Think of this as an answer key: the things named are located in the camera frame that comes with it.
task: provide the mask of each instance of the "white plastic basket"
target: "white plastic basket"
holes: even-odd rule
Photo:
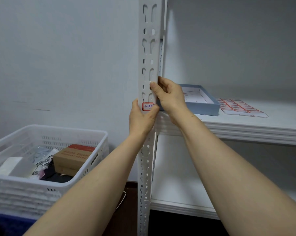
[[[71,144],[96,148],[66,183],[0,175],[0,213],[38,219],[109,154],[106,131],[29,125],[0,139],[0,166],[8,157],[31,157],[37,146],[61,150]]]

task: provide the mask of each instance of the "dark floor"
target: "dark floor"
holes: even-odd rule
[[[137,235],[137,188],[125,188],[126,197],[115,211],[104,236]],[[149,234],[228,235],[221,221],[168,212],[150,211]]]

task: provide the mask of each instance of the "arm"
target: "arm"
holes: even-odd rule
[[[102,235],[158,111],[155,105],[143,115],[134,100],[127,139],[60,198],[25,236]]]
[[[296,202],[190,112],[182,89],[150,86],[185,139],[197,173],[230,235],[296,235]]]

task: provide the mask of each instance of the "black fabric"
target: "black fabric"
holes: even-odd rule
[[[73,178],[72,176],[61,176],[60,173],[56,173],[53,160],[51,160],[51,162],[48,164],[48,167],[44,170],[44,173],[45,175],[40,180],[65,183]]]

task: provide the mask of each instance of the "hand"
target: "hand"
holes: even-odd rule
[[[177,125],[176,118],[178,117],[178,113],[189,111],[185,103],[181,86],[169,79],[159,76],[158,84],[150,82],[150,87],[160,99],[161,105],[169,114],[172,123]]]
[[[146,138],[155,124],[158,112],[159,106],[155,104],[148,113],[143,114],[138,106],[138,99],[135,99],[129,114],[129,134]]]

